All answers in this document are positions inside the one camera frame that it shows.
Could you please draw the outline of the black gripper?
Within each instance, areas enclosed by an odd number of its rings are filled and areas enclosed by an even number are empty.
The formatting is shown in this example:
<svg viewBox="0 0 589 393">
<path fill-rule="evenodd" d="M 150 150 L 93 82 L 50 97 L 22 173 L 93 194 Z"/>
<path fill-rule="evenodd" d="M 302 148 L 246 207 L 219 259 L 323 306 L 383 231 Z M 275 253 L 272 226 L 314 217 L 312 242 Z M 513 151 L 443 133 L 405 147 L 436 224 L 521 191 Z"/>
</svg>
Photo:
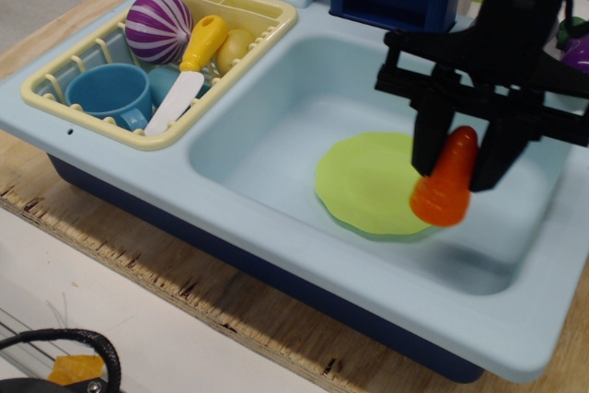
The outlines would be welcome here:
<svg viewBox="0 0 589 393">
<path fill-rule="evenodd" d="M 455 111 L 491 121 L 469 189 L 490 191 L 541 135 L 588 143 L 588 116 L 548 108 L 547 92 L 588 97 L 588 77 L 548 55 L 558 14 L 572 0 L 483 0 L 473 24 L 446 34 L 390 31 L 376 89 L 417 110 L 412 165 L 430 176 Z M 515 118 L 498 118 L 514 110 Z"/>
</svg>

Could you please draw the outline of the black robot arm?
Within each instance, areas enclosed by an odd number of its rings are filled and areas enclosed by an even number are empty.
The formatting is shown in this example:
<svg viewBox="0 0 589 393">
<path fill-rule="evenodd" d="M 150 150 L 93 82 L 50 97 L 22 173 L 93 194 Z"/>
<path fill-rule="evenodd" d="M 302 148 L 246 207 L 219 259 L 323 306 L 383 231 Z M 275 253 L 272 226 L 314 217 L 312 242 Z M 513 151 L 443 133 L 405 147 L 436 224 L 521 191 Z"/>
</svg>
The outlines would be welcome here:
<svg viewBox="0 0 589 393">
<path fill-rule="evenodd" d="M 545 46 L 572 0 L 483 0 L 472 26 L 447 34 L 390 31 L 378 90 L 416 110 L 412 165 L 433 173 L 456 113 L 488 122 L 469 182 L 492 189 L 531 142 L 587 145 L 588 117 L 546 106 L 547 93 L 585 99 L 588 77 Z"/>
</svg>

